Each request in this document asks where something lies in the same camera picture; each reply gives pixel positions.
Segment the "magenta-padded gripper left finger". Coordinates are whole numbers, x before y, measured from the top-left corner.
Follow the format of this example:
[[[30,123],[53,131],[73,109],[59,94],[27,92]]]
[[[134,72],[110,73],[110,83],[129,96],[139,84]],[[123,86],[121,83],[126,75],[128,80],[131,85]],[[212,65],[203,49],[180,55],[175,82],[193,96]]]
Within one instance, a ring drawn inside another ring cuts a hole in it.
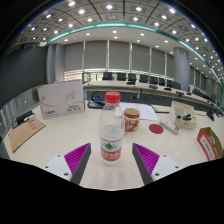
[[[87,143],[66,155],[57,154],[43,166],[43,169],[79,185],[90,154],[91,144]]]

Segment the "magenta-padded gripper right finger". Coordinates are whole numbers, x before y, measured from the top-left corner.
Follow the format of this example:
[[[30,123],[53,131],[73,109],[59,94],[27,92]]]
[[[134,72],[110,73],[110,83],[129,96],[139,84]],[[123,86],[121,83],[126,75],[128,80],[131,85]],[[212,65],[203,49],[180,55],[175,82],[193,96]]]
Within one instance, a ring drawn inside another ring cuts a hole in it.
[[[132,146],[132,154],[145,185],[181,169],[181,167],[168,155],[159,155],[137,143],[134,143]]]

